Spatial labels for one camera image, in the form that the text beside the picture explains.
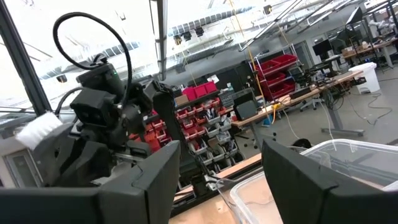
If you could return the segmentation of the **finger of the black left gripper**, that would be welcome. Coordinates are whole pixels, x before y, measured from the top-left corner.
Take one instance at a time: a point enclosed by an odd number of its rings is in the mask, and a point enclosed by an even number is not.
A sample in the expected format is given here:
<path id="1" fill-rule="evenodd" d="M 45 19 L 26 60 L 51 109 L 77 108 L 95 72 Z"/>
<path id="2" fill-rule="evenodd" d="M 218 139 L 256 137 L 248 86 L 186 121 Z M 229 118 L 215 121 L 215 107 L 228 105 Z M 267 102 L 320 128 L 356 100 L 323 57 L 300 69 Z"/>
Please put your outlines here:
<path id="1" fill-rule="evenodd" d="M 86 187 L 91 181 L 111 175 L 111 153 L 107 145 L 88 141 L 80 156 L 61 175 L 62 187 Z"/>
<path id="2" fill-rule="evenodd" d="M 40 186 L 62 185 L 67 177 L 67 169 L 75 160 L 75 140 L 70 136 L 72 124 L 62 124 L 51 131 L 37 145 L 32 153 L 37 167 Z"/>

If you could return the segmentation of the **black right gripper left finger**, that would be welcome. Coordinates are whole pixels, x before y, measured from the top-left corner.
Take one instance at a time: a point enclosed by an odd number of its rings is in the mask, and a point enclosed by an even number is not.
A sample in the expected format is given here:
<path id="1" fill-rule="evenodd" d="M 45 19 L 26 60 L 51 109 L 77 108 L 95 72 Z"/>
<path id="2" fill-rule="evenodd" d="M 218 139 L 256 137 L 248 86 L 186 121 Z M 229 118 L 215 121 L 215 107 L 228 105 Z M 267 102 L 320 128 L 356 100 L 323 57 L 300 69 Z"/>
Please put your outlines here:
<path id="1" fill-rule="evenodd" d="M 176 140 L 99 187 L 0 189 L 0 224 L 168 224 L 179 167 Z"/>

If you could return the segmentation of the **red storage bin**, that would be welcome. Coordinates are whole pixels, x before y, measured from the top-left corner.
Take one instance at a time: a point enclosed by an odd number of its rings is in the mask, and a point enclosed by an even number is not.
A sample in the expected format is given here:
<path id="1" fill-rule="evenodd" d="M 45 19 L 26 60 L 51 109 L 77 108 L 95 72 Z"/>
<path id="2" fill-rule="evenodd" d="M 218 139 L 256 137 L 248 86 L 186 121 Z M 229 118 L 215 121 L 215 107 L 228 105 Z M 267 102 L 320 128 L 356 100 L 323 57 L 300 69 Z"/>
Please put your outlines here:
<path id="1" fill-rule="evenodd" d="M 201 97 L 207 95 L 207 90 L 206 90 L 205 84 L 198 85 L 198 86 L 194 87 L 193 91 L 195 93 L 196 98 L 201 98 Z"/>
<path id="2" fill-rule="evenodd" d="M 188 101 L 194 101 L 197 98 L 194 87 L 187 87 L 182 90 L 182 93 L 187 97 Z"/>
<path id="3" fill-rule="evenodd" d="M 206 82 L 203 84 L 203 86 L 205 87 L 205 90 L 208 94 L 213 93 L 218 90 L 214 81 Z"/>

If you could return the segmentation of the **parts bin rack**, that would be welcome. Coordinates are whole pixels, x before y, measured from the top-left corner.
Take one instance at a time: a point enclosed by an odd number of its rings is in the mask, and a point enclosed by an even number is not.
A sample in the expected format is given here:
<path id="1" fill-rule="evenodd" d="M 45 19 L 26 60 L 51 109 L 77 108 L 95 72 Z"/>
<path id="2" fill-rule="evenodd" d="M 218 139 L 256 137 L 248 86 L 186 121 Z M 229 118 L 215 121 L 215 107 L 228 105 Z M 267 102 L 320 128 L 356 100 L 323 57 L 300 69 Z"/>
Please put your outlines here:
<path id="1" fill-rule="evenodd" d="M 187 95 L 173 99 L 172 111 L 183 133 L 189 158 L 214 176 L 235 162 L 239 148 L 231 136 L 231 111 L 223 106 L 220 91 L 206 93 L 192 101 Z"/>

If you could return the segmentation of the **wooden workbench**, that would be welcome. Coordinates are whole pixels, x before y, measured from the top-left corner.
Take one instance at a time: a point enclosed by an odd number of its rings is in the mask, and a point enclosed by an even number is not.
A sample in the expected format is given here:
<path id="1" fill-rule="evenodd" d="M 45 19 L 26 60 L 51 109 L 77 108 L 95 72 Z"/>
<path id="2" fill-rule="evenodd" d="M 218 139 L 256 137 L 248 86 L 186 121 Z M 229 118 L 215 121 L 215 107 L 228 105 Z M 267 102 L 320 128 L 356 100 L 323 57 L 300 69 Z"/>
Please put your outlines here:
<path id="1" fill-rule="evenodd" d="M 392 63 L 391 56 L 390 56 L 390 53 L 389 53 L 387 47 L 390 45 L 394 45 L 394 44 L 398 44 L 398 38 L 396 38 L 396 37 L 386 40 L 386 41 L 382 41 L 379 44 L 373 45 L 372 43 L 369 43 L 369 44 L 365 44 L 365 45 L 361 45 L 361 46 L 357 46 L 357 47 L 352 46 L 352 47 L 349 47 L 350 50 L 344 49 L 342 51 L 342 57 L 344 59 L 351 59 L 351 58 L 356 57 L 358 60 L 360 60 L 361 55 L 372 53 L 374 58 L 378 62 L 379 57 L 377 56 L 377 51 L 380 50 L 386 60 L 387 66 L 389 68 L 393 68 L 394 65 Z"/>
<path id="2" fill-rule="evenodd" d="M 331 79 L 331 83 L 321 87 L 315 87 L 315 86 L 311 87 L 311 92 L 302 95 L 296 99 L 291 99 L 289 95 L 282 96 L 281 98 L 272 101 L 269 106 L 266 106 L 264 109 L 260 110 L 260 112 L 258 112 L 257 115 L 254 115 L 243 121 L 233 121 L 231 124 L 238 128 L 241 128 L 243 126 L 249 126 L 254 136 L 257 137 L 257 134 L 259 134 L 259 132 L 256 130 L 255 127 L 256 121 L 264 120 L 266 117 L 268 117 L 269 114 L 274 114 L 274 111 L 284 110 L 287 107 L 291 107 L 296 103 L 300 103 L 301 101 L 306 100 L 307 98 L 311 98 L 320 93 L 322 93 L 323 97 L 326 98 L 326 94 L 323 93 L 326 89 L 330 89 L 333 86 L 351 81 L 353 78 L 362 74 L 363 71 L 360 70 L 356 72 L 347 72 L 343 75 L 338 75 Z M 364 130 L 362 129 L 359 130 L 344 129 L 343 123 L 341 122 L 340 116 L 336 109 L 328 109 L 328 115 L 331 118 L 331 123 L 333 124 L 333 129 L 330 129 L 330 132 L 332 134 L 355 134 L 358 136 L 364 135 Z"/>

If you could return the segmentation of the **black equipment case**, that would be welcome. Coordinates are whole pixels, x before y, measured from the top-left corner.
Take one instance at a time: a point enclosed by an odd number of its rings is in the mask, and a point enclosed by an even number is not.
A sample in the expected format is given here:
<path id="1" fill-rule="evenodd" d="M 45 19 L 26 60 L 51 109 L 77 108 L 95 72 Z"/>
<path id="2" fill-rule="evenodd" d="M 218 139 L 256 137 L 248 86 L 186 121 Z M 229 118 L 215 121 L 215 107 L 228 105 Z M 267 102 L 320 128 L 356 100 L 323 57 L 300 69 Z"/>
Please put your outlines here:
<path id="1" fill-rule="evenodd" d="M 257 100 L 251 90 L 242 90 L 233 96 L 233 109 L 238 121 L 257 115 Z"/>

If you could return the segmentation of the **white waste bin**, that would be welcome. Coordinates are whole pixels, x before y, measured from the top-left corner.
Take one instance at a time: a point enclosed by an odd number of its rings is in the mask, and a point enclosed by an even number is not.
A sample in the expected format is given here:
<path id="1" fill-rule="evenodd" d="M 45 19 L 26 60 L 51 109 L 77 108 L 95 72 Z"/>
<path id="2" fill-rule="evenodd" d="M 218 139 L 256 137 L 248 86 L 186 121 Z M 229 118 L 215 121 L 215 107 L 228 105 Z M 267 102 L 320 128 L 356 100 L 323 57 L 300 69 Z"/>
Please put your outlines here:
<path id="1" fill-rule="evenodd" d="M 360 94 L 375 93 L 380 90 L 379 80 L 376 75 L 377 64 L 374 62 L 363 63 L 349 69 L 351 72 L 361 72 L 356 75 L 355 86 L 357 87 Z"/>

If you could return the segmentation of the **rack with red crates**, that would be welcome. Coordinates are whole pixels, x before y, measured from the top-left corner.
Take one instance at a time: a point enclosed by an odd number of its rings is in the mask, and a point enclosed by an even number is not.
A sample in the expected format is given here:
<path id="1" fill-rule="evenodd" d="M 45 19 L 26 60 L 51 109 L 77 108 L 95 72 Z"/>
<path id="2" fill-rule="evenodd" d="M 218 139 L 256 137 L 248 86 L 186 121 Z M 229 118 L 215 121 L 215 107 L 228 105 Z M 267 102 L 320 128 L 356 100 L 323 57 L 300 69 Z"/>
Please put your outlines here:
<path id="1" fill-rule="evenodd" d="M 297 64 L 297 57 L 283 54 L 271 60 L 259 63 L 254 70 L 266 101 L 273 101 L 295 90 L 296 84 L 289 70 Z"/>

